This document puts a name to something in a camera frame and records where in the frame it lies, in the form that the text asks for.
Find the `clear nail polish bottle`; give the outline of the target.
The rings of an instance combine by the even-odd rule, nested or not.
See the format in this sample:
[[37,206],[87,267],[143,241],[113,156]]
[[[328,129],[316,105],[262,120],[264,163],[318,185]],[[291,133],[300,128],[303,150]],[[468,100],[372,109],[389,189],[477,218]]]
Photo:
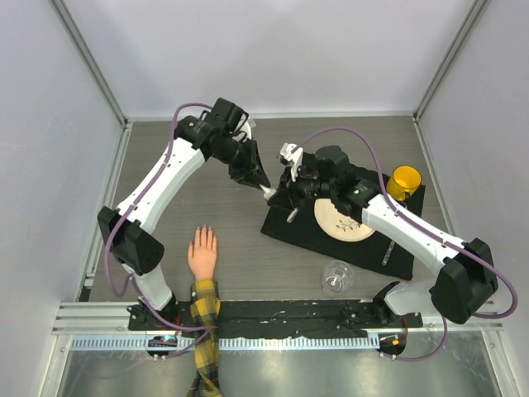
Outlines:
[[265,195],[266,201],[269,205],[274,205],[278,198],[278,193],[275,189],[271,189],[266,195]]

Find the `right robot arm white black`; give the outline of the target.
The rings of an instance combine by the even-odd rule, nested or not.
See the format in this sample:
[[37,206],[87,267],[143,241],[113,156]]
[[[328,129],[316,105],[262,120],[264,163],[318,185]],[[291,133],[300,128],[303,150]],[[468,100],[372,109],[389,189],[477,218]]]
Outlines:
[[390,327],[404,314],[433,310],[463,324],[497,291],[492,253],[485,242],[465,242],[411,213],[387,194],[382,180],[359,178],[339,146],[310,154],[286,143],[279,160],[285,170],[278,188],[267,197],[269,205],[296,212],[309,199],[326,200],[343,218],[396,242],[434,275],[433,281],[389,289],[373,307],[380,325]]

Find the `yellow plaid sleeve forearm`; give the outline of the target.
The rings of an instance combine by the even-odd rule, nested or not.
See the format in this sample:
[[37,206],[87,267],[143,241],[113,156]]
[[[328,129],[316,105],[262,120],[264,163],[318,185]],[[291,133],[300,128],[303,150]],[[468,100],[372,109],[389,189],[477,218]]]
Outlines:
[[190,313],[194,325],[201,330],[195,333],[196,374],[187,396],[222,396],[218,336],[221,300],[217,282],[213,279],[196,281],[191,288],[191,298]]

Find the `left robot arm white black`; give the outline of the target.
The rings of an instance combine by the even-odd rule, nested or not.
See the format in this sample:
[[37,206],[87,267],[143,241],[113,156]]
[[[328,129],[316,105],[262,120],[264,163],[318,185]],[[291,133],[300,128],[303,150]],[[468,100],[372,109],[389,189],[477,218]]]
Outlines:
[[192,107],[186,103],[177,108],[166,147],[133,192],[115,208],[104,206],[98,213],[103,259],[114,258],[123,266],[125,283],[137,288],[140,301],[149,307],[148,321],[159,330],[174,324],[178,301],[161,269],[164,246],[152,233],[183,184],[213,158],[227,166],[236,183],[256,188],[266,198],[274,193],[251,134],[249,113],[219,98],[212,106],[200,104],[197,117],[182,116]]

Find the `mannequin hand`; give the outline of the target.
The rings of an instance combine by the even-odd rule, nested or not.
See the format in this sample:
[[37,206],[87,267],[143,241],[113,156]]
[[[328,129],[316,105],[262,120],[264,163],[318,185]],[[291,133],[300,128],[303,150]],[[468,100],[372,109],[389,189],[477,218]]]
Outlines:
[[188,246],[188,266],[196,281],[212,280],[217,265],[217,236],[211,227],[198,227]]

